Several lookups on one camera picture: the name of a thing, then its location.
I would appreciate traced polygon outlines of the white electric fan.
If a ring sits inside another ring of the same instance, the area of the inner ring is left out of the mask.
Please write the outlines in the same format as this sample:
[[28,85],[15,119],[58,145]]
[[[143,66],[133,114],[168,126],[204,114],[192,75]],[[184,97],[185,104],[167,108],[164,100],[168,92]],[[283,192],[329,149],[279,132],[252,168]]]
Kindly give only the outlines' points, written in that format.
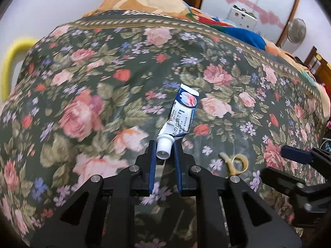
[[301,44],[306,36],[306,24],[303,19],[293,19],[289,22],[287,25],[286,31],[285,31],[285,38],[283,41],[283,45],[285,43],[290,42],[292,44]]

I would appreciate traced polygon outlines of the yellow foam tube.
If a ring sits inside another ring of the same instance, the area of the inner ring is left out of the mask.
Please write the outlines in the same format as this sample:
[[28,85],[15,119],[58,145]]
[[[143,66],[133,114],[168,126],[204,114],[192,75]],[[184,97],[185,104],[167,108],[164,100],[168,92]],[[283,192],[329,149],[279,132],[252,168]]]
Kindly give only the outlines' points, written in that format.
[[28,51],[36,43],[37,39],[34,38],[19,38],[15,40],[3,58],[1,67],[1,100],[4,102],[11,92],[11,67],[13,60],[18,53],[22,51]]

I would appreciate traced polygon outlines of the wooden chair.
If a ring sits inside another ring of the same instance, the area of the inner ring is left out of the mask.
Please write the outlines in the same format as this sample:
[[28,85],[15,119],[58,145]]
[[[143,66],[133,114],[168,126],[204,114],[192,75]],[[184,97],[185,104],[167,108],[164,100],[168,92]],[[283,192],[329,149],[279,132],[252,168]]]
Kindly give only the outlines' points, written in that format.
[[327,62],[317,51],[315,46],[312,47],[309,55],[304,61],[317,81],[324,86],[326,93],[330,96],[331,89],[331,69],[330,63]]

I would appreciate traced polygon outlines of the dark floral bedspread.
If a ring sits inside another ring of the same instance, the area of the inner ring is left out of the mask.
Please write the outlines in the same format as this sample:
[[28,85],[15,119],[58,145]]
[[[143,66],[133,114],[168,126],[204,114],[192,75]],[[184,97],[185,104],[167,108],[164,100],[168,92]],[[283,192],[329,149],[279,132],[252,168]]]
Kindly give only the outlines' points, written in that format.
[[199,92],[183,150],[216,176],[242,154],[242,178],[288,223],[288,198],[261,183],[273,167],[323,182],[281,157],[316,147],[328,119],[322,87],[276,54],[204,24],[112,10],[58,26],[28,52],[1,105],[1,213],[24,245],[94,174],[133,164],[168,119],[181,85]]

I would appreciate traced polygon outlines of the white box with holes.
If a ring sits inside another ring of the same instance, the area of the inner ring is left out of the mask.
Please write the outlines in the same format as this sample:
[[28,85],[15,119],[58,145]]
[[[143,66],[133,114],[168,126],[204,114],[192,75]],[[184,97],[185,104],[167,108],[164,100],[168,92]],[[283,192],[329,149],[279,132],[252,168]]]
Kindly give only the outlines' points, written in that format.
[[239,8],[233,5],[229,10],[227,20],[236,24],[236,26],[243,29],[253,31],[258,23],[258,19],[252,12],[247,12],[244,8]]

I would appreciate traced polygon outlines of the white blue toothpaste tube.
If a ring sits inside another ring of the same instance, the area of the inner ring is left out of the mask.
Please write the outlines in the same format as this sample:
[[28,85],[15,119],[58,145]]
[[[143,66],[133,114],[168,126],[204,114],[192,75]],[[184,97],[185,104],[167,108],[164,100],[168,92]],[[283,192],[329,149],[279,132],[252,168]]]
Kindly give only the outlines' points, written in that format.
[[194,120],[199,93],[181,84],[177,92],[168,120],[162,126],[157,139],[156,156],[161,160],[170,158],[172,146],[176,140],[186,136]]

